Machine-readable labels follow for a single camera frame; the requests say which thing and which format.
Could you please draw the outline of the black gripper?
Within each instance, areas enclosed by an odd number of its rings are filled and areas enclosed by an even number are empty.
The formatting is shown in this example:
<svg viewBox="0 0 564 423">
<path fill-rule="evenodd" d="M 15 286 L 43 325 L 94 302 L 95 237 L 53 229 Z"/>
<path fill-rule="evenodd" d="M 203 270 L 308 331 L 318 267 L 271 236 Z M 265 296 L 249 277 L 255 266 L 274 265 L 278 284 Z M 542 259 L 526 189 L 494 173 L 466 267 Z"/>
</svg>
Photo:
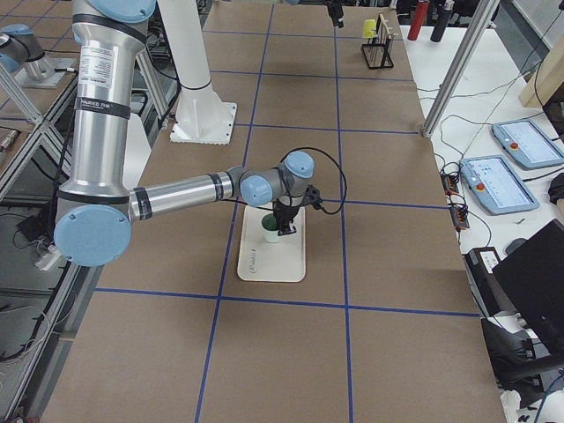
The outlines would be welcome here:
<svg viewBox="0 0 564 423">
<path fill-rule="evenodd" d="M 291 223 L 298 213 L 298 206 L 284 204 L 281 199 L 277 199 L 272 203 L 272 210 L 278 225 L 278 236 L 295 234 L 296 228 Z"/>
</svg>

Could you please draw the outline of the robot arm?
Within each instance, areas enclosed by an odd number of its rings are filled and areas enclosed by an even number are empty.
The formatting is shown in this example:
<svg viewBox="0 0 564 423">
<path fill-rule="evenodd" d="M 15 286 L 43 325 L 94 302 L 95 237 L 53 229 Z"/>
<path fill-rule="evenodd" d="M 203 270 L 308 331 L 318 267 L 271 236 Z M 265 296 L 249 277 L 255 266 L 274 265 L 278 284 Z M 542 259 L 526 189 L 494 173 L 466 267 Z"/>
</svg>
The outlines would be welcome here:
<svg viewBox="0 0 564 423">
<path fill-rule="evenodd" d="M 124 253 L 134 221 L 234 197 L 253 207 L 272 204 L 279 233 L 292 234 L 294 217 L 314 192 L 315 163 L 305 152 L 289 152 L 264 171 L 233 167 L 150 188 L 123 185 L 134 64 L 154 12 L 162 18 L 180 86 L 173 140 L 230 140 L 237 107 L 212 87 L 196 3 L 76 1 L 72 10 L 80 65 L 72 167 L 57 191 L 54 242 L 62 255 L 77 265 L 102 266 Z"/>
<path fill-rule="evenodd" d="M 334 27 L 343 28 L 345 25 L 345 14 L 341 0 L 282 0 L 282 3 L 290 5 L 322 5 L 326 8 Z"/>
</svg>

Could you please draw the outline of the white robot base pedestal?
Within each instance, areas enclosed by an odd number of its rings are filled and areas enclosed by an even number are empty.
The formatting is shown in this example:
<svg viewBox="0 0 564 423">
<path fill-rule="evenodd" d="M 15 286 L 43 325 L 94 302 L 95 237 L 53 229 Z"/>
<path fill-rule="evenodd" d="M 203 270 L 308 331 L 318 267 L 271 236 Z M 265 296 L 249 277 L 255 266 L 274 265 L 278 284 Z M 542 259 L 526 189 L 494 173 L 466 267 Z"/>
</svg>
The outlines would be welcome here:
<svg viewBox="0 0 564 423">
<path fill-rule="evenodd" d="M 171 140 L 227 145 L 237 105 L 214 91 L 197 3 L 169 0 L 158 6 L 181 88 Z"/>
</svg>

